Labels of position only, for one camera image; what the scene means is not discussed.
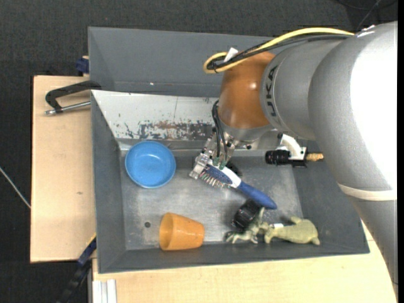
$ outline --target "plastic bowl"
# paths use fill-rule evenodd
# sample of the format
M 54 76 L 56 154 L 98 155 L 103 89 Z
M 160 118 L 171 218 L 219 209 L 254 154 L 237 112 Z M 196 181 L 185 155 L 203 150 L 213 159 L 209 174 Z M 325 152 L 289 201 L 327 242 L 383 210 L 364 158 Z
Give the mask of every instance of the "plastic bowl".
M 133 182 L 153 189 L 166 185 L 175 174 L 172 152 L 156 141 L 141 141 L 126 154 L 125 168 Z

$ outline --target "dark floor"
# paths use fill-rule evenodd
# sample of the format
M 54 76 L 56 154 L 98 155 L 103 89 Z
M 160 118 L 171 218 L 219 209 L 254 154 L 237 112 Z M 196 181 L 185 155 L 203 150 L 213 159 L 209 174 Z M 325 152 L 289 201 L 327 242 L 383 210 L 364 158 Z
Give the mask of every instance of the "dark floor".
M 344 1 L 365 10 L 332 0 L 0 0 L 0 166 L 30 199 L 30 77 L 76 75 L 87 26 L 270 36 L 398 19 L 394 0 Z M 55 302 L 74 263 L 29 264 L 30 210 L 1 175 L 0 200 L 0 302 Z M 73 302 L 86 302 L 85 288 Z

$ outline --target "yellow-green toy animal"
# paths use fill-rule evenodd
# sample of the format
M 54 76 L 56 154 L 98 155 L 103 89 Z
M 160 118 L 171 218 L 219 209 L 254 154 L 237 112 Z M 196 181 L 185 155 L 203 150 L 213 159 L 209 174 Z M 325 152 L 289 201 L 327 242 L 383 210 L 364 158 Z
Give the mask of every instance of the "yellow-green toy animal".
M 296 244 L 307 244 L 312 242 L 317 246 L 320 245 L 317 229 L 310 220 L 301 219 L 299 217 L 290 217 L 290 221 L 292 221 L 294 225 L 280 228 L 270 226 L 264 233 L 264 241 L 269 244 L 272 238 L 277 237 Z
M 243 241 L 250 240 L 257 244 L 257 235 L 264 234 L 264 241 L 267 244 L 271 242 L 272 238 L 277 237 L 296 244 L 307 244 L 312 242 L 315 245 L 320 245 L 317 229 L 310 220 L 292 216 L 290 221 L 293 222 L 294 225 L 274 227 L 268 225 L 267 222 L 262 221 L 263 213 L 264 208 L 261 208 L 257 216 L 251 221 L 244 232 L 231 232 L 227 236 L 226 241 L 231 241 L 234 244 L 240 239 Z

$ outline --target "gray tray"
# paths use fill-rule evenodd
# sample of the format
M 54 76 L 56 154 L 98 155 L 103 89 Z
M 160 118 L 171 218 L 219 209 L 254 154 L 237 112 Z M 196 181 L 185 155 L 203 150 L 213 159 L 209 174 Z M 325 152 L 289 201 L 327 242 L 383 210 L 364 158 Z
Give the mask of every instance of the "gray tray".
M 276 132 L 269 132 L 252 150 L 236 150 L 232 161 L 244 181 L 277 202 L 277 210 L 264 214 L 266 221 L 285 223 L 290 215 L 310 218 L 318 227 L 320 246 L 276 239 L 270 245 L 225 243 L 225 234 L 233 230 L 232 217 L 246 198 L 188 177 L 210 134 L 211 105 L 221 81 L 220 75 L 202 73 L 203 61 L 223 46 L 241 49 L 266 38 L 113 28 L 91 28 L 89 36 L 91 79 L 111 91 L 136 92 L 92 91 L 101 273 L 369 252 L 360 219 L 325 163 L 306 169 L 264 163 L 265 151 L 276 146 Z M 175 176 L 164 187 L 140 188 L 126 174 L 126 152 L 142 140 L 158 140 L 175 155 Z M 315 143 L 304 145 L 317 148 Z M 184 252 L 158 248 L 160 219 L 168 211 L 204 224 L 202 247 Z
M 246 182 L 277 202 L 277 210 L 264 214 L 267 222 L 285 223 L 291 215 L 310 218 L 318 227 L 321 245 L 224 243 L 225 234 L 233 230 L 232 217 L 246 198 L 236 190 L 215 189 L 188 176 L 211 131 L 211 103 L 210 98 L 92 92 L 100 272 L 368 252 L 360 220 L 324 163 L 306 169 L 264 163 L 263 154 L 274 146 L 271 141 L 276 136 L 268 136 L 265 149 L 261 143 L 252 150 L 236 150 L 232 161 Z M 126 173 L 124 157 L 142 140 L 159 140 L 174 153 L 177 170 L 164 187 L 143 189 Z M 203 246 L 162 252 L 158 228 L 166 212 L 203 223 Z

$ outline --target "brush bristles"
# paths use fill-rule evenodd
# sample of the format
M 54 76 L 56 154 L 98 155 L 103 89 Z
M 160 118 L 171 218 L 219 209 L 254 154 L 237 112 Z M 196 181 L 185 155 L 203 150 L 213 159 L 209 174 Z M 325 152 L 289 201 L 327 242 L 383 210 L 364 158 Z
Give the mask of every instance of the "brush bristles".
M 203 171 L 202 173 L 200 173 L 199 179 L 201 179 L 202 181 L 205 181 L 210 186 L 213 186 L 218 189 L 223 189 L 223 188 L 230 189 L 230 185 L 220 182 L 218 179 L 209 175 L 206 171 Z

